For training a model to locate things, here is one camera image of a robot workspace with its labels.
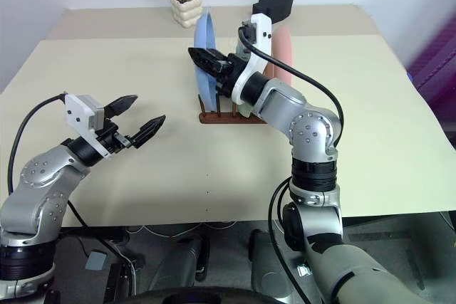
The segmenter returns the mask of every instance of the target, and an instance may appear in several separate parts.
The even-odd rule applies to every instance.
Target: floor
[[[171,235],[191,227],[188,225],[150,226],[151,229]],[[265,221],[238,222],[232,228],[215,230],[201,226],[197,233],[207,234],[211,240],[211,255],[207,278],[195,285],[220,285],[250,288],[251,264],[247,256],[250,232],[266,230]],[[290,251],[280,238],[282,251],[289,265],[299,262],[299,253]],[[403,281],[409,289],[435,304],[456,303],[456,235],[438,213],[395,216],[368,224],[349,226],[344,230],[345,242],[357,245],[383,264]],[[97,241],[83,240],[85,248],[105,249]],[[154,236],[146,230],[131,234],[130,241],[121,246],[125,253],[142,254],[145,265],[138,273],[138,292],[147,289],[161,259],[173,246],[172,239]],[[86,257],[75,238],[58,243],[56,253],[56,280],[53,288],[60,290],[62,303],[102,303],[110,255],[101,271],[85,269]],[[312,303],[320,303],[312,276],[299,278]]]

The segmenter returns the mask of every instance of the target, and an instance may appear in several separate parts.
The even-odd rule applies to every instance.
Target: white plant pot
[[[171,1],[172,16],[184,28],[197,23],[202,14],[201,0],[190,0],[181,4],[178,0]]]

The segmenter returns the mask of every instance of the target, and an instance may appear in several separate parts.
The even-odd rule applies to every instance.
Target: silver robotic arm
[[[121,97],[105,107],[89,95],[62,99],[69,125],[81,136],[31,159],[0,210],[0,300],[45,292],[53,280],[56,241],[71,192],[94,164],[124,148],[139,148],[161,127],[165,116],[132,137],[117,131],[111,117],[136,98]]]
[[[257,39],[270,36],[270,27],[266,35],[263,30],[264,26],[259,30],[255,23],[244,23],[239,37],[248,50],[254,51]],[[335,142],[341,134],[338,116],[310,105],[299,91],[280,80],[265,78],[261,68],[242,80],[242,88],[235,87],[247,65],[235,54],[225,56],[214,49],[200,48],[189,48],[189,53],[197,66],[217,79],[219,93],[235,103],[240,104],[239,99],[249,103],[252,113],[289,139],[293,147],[289,182],[293,202],[283,210],[285,239],[291,249],[303,252],[323,301],[427,303],[365,251],[342,241],[340,190],[336,183]]]

